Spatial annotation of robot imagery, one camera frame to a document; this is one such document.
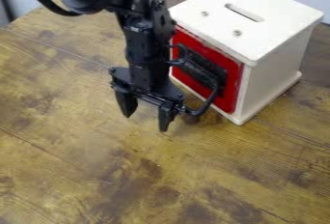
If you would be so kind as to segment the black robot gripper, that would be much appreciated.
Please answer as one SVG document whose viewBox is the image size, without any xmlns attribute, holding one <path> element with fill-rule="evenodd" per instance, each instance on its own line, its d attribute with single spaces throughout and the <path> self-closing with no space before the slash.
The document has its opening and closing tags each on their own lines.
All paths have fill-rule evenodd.
<svg viewBox="0 0 330 224">
<path fill-rule="evenodd" d="M 162 33 L 145 23 L 125 25 L 122 29 L 129 66 L 110 70 L 117 101 L 127 118 L 137 110 L 139 99 L 161 106 L 159 130 L 167 132 L 170 123 L 183 112 L 183 94 L 169 79 L 169 45 L 175 27 L 169 26 Z"/>
</svg>

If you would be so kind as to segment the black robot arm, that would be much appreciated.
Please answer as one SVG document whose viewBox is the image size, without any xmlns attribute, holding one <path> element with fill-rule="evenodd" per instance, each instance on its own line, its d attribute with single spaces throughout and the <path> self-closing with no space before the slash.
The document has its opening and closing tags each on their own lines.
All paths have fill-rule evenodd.
<svg viewBox="0 0 330 224">
<path fill-rule="evenodd" d="M 169 79 L 170 40 L 177 22 L 166 0 L 38 0 L 55 14 L 80 16 L 107 11 L 117 16 L 126 37 L 129 65 L 114 67 L 111 87 L 125 116 L 131 116 L 138 102 L 145 100 L 159 107 L 159 130 L 183 108 L 185 95 Z"/>
</svg>

